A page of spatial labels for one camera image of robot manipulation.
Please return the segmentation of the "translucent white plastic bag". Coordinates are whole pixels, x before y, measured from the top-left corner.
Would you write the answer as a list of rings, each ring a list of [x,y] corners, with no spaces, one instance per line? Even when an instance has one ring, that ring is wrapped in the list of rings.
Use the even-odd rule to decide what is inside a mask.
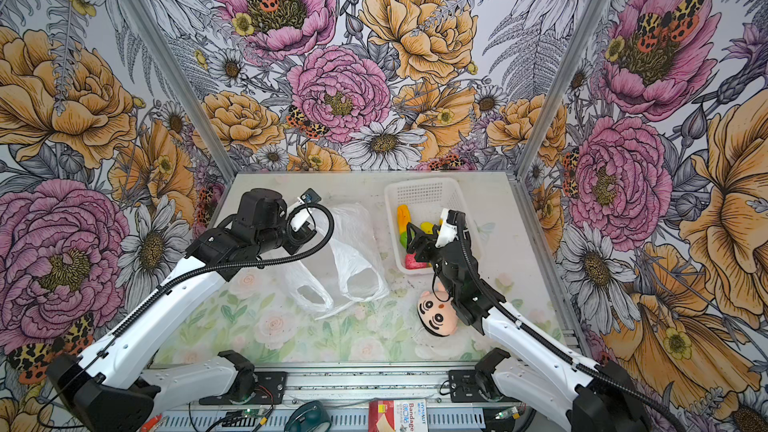
[[[310,244],[324,238],[329,242],[306,259],[275,268],[281,290],[316,320],[390,293],[368,210],[359,203],[346,203],[331,207],[330,212],[332,233],[325,214],[315,212],[309,221],[318,230]]]

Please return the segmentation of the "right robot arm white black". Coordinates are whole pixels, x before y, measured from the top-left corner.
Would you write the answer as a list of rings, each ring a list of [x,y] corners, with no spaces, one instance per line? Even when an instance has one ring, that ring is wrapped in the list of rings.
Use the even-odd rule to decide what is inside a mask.
[[[569,431],[649,431],[649,399],[615,363],[566,347],[519,312],[479,274],[463,212],[446,209],[424,231],[401,234],[408,255],[433,272],[433,287],[417,303],[423,328],[448,337],[465,325],[494,343],[476,365],[481,395],[514,398]]]

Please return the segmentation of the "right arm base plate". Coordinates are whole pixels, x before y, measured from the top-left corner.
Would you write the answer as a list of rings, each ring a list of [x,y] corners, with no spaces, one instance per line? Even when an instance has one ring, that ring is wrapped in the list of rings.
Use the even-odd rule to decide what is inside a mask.
[[[448,395],[452,403],[520,402],[520,399],[502,394],[489,376],[470,369],[448,371]]]

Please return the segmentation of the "pink toy fruit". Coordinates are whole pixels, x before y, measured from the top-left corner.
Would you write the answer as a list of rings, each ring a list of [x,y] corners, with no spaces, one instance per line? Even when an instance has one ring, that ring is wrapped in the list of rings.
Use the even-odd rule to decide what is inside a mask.
[[[407,270],[426,269],[430,267],[427,262],[418,261],[414,254],[407,254],[404,260],[404,266]]]

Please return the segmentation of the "orange toy fruit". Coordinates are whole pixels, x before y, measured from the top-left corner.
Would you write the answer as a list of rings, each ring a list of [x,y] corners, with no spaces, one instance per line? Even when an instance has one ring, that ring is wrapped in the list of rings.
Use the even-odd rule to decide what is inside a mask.
[[[402,234],[403,232],[406,232],[407,226],[411,222],[410,210],[407,205],[402,204],[397,207],[396,219],[398,233]]]

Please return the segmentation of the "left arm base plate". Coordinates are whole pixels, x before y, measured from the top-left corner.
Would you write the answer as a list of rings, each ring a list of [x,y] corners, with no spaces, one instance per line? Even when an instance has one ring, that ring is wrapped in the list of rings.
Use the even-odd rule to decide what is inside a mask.
[[[198,400],[199,405],[279,405],[283,402],[288,374],[283,371],[257,371],[251,379],[237,379],[223,395]]]

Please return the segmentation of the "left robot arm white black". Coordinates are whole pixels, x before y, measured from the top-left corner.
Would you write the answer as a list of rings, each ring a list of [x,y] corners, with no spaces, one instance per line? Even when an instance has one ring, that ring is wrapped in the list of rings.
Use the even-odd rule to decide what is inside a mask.
[[[274,190],[242,195],[236,213],[206,230],[172,272],[99,340],[47,369],[55,401],[89,431],[138,431],[169,409],[208,397],[246,402],[257,390],[254,365],[233,350],[196,364],[151,371],[166,339],[241,270],[309,258],[335,231],[313,190],[293,205]]]

